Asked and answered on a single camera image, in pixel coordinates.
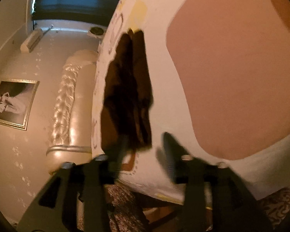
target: wedding photo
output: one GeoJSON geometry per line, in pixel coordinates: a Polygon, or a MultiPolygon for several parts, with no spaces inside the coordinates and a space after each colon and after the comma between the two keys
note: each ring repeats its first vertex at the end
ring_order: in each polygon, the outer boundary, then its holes
{"type": "Polygon", "coordinates": [[[0,124],[26,130],[39,82],[10,79],[0,83],[0,124]]]}

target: dark window shade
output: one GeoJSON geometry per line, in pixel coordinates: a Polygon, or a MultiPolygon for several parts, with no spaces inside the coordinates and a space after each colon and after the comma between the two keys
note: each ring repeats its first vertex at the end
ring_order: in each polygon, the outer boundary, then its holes
{"type": "Polygon", "coordinates": [[[73,20],[108,26],[119,0],[36,0],[33,20],[73,20]]]}

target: gold picture frame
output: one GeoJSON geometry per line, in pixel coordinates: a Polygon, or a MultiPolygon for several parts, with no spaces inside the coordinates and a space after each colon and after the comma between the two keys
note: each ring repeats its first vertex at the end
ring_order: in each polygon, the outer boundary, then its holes
{"type": "Polygon", "coordinates": [[[39,81],[6,79],[0,82],[0,124],[27,130],[39,81]]]}

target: leather upholstery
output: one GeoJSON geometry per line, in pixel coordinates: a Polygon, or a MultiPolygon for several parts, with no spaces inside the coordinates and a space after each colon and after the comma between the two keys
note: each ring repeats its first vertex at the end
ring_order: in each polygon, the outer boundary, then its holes
{"type": "Polygon", "coordinates": [[[77,51],[63,66],[48,149],[50,174],[63,162],[75,164],[91,160],[91,108],[98,54],[77,51]]]}

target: framed picture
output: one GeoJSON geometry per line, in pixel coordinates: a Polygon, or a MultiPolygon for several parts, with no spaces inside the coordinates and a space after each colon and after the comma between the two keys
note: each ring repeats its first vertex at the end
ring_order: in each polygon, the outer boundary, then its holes
{"type": "Polygon", "coordinates": [[[26,130],[39,81],[9,79],[0,83],[0,124],[26,130]]]}

